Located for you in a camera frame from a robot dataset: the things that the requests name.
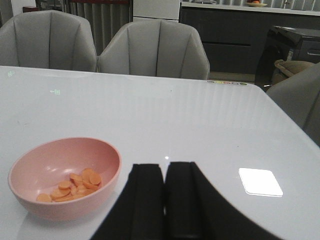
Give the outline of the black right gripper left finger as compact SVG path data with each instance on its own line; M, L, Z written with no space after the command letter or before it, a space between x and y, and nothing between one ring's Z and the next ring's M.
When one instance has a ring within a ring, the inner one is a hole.
M134 164L92 240L162 240L164 181L157 164Z

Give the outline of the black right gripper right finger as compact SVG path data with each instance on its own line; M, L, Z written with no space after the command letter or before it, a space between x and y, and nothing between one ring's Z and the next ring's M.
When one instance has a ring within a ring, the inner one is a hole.
M165 176L168 240L276 240L237 210L195 162L171 162Z

